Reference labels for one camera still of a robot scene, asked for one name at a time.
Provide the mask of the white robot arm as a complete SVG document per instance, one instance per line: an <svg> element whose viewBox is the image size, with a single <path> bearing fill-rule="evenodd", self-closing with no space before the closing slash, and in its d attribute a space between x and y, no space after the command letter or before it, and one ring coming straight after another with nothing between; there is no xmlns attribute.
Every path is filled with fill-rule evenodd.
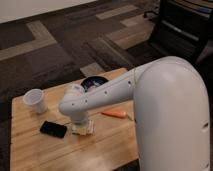
<svg viewBox="0 0 213 171"><path fill-rule="evenodd" d="M71 83L58 109L74 123L88 110L131 100L141 171L210 171L210 107L192 64L167 56L86 92Z"/></svg>

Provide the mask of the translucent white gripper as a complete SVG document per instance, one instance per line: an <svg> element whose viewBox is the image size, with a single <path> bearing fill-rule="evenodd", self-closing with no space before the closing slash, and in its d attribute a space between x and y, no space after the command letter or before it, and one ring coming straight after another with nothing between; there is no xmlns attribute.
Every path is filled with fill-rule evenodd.
<svg viewBox="0 0 213 171"><path fill-rule="evenodd" d="M70 117L72 121L72 128L86 128L89 123L88 115L86 113L77 113Z"/></svg>

